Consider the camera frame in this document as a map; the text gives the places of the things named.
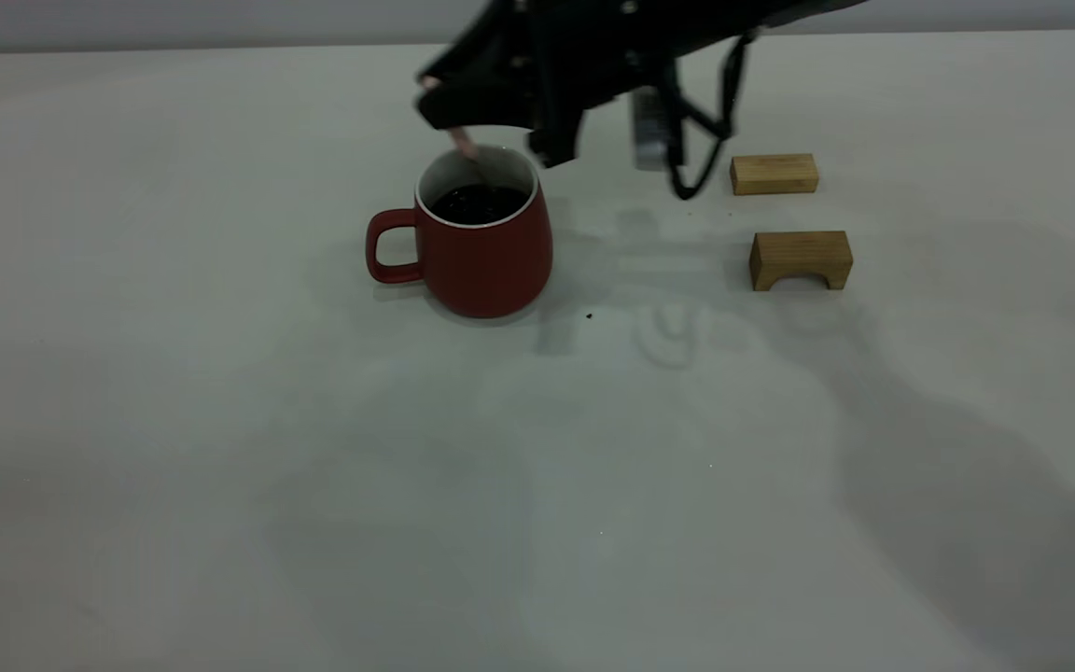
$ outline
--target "dark liquid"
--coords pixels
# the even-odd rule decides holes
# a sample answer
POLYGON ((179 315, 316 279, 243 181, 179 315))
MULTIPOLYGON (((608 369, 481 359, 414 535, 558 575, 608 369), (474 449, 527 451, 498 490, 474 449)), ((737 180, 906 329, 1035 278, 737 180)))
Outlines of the dark liquid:
POLYGON ((431 210, 444 220, 477 226, 511 216, 528 200, 517 188, 469 184, 441 197, 431 210))

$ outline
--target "table surface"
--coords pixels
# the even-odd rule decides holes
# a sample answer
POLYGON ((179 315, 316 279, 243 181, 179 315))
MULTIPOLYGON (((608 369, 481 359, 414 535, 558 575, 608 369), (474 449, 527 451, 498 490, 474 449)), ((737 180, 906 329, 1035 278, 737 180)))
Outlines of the table surface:
POLYGON ((817 195, 594 110, 494 321, 362 260, 435 49, 0 56, 0 669, 1075 671, 1075 32, 763 39, 817 195))

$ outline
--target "black cable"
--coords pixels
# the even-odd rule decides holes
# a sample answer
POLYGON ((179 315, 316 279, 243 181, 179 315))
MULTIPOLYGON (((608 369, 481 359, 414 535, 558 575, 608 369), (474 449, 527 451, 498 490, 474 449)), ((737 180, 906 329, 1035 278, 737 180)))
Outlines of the black cable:
MULTIPOLYGON (((758 32, 749 31, 741 35, 737 39, 737 43, 733 44, 732 49, 729 51, 728 57, 725 57, 725 68, 720 71, 720 88, 719 88, 719 103, 720 111, 719 114, 720 123, 718 124, 719 130, 716 135, 716 144, 712 145, 712 153, 708 154, 707 162, 704 165, 703 173, 699 175, 699 180, 696 184, 688 187, 686 183, 683 182, 683 171, 678 170, 678 166, 674 165, 671 160, 670 153, 666 152, 666 171, 670 173, 670 186, 674 188, 675 196, 684 201, 694 199, 696 195, 699 195, 700 190, 703 190, 704 184, 707 184, 707 178, 712 176, 712 170, 716 167, 716 160, 720 156, 720 149, 725 148, 725 141, 732 138, 732 133, 735 128, 732 123, 733 108, 737 103, 737 97, 741 95, 741 81, 744 73, 744 66, 746 65, 746 47, 755 40, 758 39, 758 32)), ((683 124, 684 106, 689 106, 689 102, 684 101, 683 96, 674 90, 665 82, 658 86, 658 90, 661 94, 661 103, 671 116, 675 119, 675 124, 683 124)))

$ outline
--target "wooden block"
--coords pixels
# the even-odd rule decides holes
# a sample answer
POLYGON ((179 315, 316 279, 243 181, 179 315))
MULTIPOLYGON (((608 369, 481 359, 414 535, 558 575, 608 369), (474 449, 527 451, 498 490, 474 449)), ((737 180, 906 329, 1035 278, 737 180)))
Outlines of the wooden block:
POLYGON ((756 233, 749 254, 755 292, 766 292, 782 277, 819 275, 829 289, 844 289, 852 270, 852 248, 843 230, 756 233))
POLYGON ((819 169, 811 154, 733 157, 731 173, 736 196, 811 195, 819 188, 819 169))

